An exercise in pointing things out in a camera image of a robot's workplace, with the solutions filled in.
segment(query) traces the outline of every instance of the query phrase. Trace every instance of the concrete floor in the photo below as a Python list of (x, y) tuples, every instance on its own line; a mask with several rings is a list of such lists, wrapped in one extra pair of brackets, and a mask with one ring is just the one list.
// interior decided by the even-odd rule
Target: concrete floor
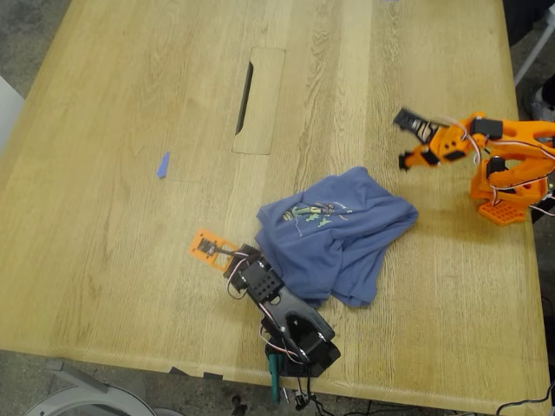
[[(22, 96), (30, 90), (42, 59), (67, 9), (69, 0), (0, 0), (0, 75)], [(538, 39), (541, 28), (535, 29), (513, 47), (513, 66), (517, 68)], [(517, 88), (521, 97), (533, 85), (540, 84), (555, 72), (555, 36), (526, 78)], [(542, 294), (555, 301), (555, 219), (542, 218), (534, 226)], [(64, 386), (53, 375), (42, 369), (47, 359), (28, 354), (0, 351), (0, 416), (24, 414), (38, 400)], [(126, 368), (99, 366), (75, 362), (76, 367), (98, 380), (142, 390), (151, 406), (167, 407), (184, 415), (231, 414), (231, 399), (242, 396), (249, 406), (248, 414), (293, 415), (294, 406), (270, 403), (268, 387), (258, 387), (219, 380), (195, 379), (188, 376), (150, 373)], [(327, 410), (342, 415), (365, 412), (366, 400), (319, 394)], [(387, 404), (376, 402), (373, 410), (386, 409)], [(399, 416), (440, 416), (450, 411), (414, 408), (395, 412)], [(304, 414), (317, 414), (311, 406)]]

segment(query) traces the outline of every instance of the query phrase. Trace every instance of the blue shirt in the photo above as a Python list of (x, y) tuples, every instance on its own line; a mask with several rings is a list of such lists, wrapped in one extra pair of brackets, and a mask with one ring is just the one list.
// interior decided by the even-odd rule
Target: blue shirt
[(364, 167), (329, 176), (304, 192), (260, 208), (256, 236), (291, 292), (319, 304), (330, 294), (368, 305), (389, 243), (418, 217)]

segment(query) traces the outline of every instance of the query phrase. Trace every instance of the blue object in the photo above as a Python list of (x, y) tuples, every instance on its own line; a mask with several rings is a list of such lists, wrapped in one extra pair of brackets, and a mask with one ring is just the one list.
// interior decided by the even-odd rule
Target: blue object
[(170, 152), (165, 152), (164, 156), (162, 156), (162, 160), (160, 161), (160, 166), (158, 167), (158, 171), (156, 171), (156, 175), (158, 179), (162, 179), (166, 177), (167, 172), (167, 164), (170, 161)]
[(364, 167), (329, 176), (260, 208), (256, 236), (291, 292), (320, 304), (332, 294), (368, 305), (389, 243), (417, 218), (407, 201), (379, 186)]

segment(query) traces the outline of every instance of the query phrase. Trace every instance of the robotic arm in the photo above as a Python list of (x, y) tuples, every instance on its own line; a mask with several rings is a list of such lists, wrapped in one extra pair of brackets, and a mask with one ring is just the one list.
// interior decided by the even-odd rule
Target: robotic arm
[[(399, 156), (401, 169), (438, 166), (474, 151), (477, 169), (470, 195), (486, 200), (478, 213), (496, 224), (524, 221), (528, 207), (547, 194), (546, 177), (555, 171), (555, 123), (489, 120), (481, 112), (464, 120), (435, 121), (403, 108), (394, 124), (421, 142)], [(482, 150), (488, 153), (486, 158)], [(516, 164), (507, 164), (509, 160)]]

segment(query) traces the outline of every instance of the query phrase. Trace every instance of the wooden table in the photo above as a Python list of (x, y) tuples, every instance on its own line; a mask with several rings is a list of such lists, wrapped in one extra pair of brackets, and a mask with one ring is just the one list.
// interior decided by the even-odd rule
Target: wooden table
[(252, 242), (262, 204), (366, 166), (420, 218), (368, 308), (319, 309), (343, 355), (314, 390), (542, 396), (532, 228), (475, 213), (471, 160), (400, 172), (401, 106), (517, 117), (501, 1), (75, 0), (0, 160), (0, 348), (268, 384), (260, 314), (186, 247)]

